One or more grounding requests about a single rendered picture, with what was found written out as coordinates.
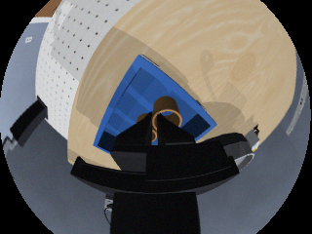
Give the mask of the bronze bushing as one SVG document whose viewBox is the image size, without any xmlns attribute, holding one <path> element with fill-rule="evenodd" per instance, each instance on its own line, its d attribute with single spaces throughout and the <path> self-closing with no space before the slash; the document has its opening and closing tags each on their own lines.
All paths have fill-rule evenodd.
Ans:
<svg viewBox="0 0 312 234">
<path fill-rule="evenodd" d="M 142 120 L 147 114 L 148 113 L 143 113 L 143 114 L 139 115 L 136 119 L 136 122 Z M 153 129 L 152 129 L 152 141 L 154 141 L 156 138 L 157 138 L 157 130 L 153 127 Z"/>
<path fill-rule="evenodd" d="M 172 97 L 159 97 L 153 105 L 152 125 L 157 130 L 157 114 L 164 111 L 172 111 L 173 113 L 164 116 L 180 127 L 182 119 L 176 101 Z M 178 116 L 177 116 L 178 115 Z"/>
</svg>

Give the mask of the blue crate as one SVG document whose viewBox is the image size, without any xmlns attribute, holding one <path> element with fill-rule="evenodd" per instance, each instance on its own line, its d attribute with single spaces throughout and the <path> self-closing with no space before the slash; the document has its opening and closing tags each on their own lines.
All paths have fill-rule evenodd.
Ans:
<svg viewBox="0 0 312 234">
<path fill-rule="evenodd" d="M 153 114 L 154 102 L 162 96 L 176 101 L 182 119 L 180 128 L 193 135 L 195 141 L 217 126 L 206 110 L 177 82 L 138 55 L 105 110 L 93 146 L 110 154 L 116 136 L 134 125 L 139 115 L 150 111 Z"/>
</svg>

